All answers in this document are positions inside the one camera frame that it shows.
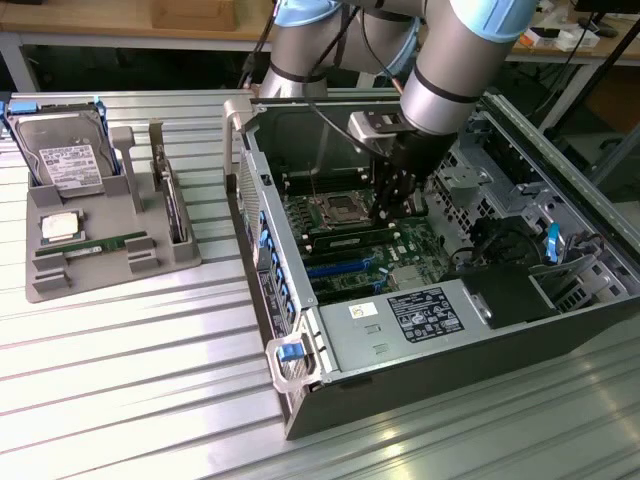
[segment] green circuit board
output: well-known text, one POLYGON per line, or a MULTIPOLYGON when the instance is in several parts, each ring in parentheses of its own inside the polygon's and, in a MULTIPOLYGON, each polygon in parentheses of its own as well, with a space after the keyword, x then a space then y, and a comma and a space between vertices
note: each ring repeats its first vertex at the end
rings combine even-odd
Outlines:
POLYGON ((289 196, 283 203, 320 304, 429 285, 449 268, 443 239, 425 214, 372 227, 368 190, 289 196))

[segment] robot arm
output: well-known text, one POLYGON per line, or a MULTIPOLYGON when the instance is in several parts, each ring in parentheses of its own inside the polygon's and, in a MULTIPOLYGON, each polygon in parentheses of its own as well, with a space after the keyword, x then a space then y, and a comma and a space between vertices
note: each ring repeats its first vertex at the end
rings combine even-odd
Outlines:
MULTIPOLYGON (((374 162, 377 205, 372 216, 384 219, 389 204, 402 202, 438 167, 535 12, 536 0, 348 0, 364 9, 307 84, 307 94, 326 94, 324 71, 340 66, 378 73, 360 35, 367 37, 382 62, 397 73, 415 47, 415 16, 429 33, 400 100, 402 115, 384 125, 395 133, 386 158, 374 162)), ((351 7, 331 0, 282 0, 280 27, 263 97, 301 97, 304 80, 320 52, 344 25, 351 7)), ((349 129, 363 143, 371 126, 352 115, 349 129)))

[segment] cardboard box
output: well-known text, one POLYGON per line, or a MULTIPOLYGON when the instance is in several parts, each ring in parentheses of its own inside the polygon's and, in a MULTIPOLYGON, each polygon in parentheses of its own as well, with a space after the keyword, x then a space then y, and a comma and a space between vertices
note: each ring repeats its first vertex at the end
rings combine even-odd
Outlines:
POLYGON ((154 28, 231 32, 236 29, 235 0, 151 0, 154 28))

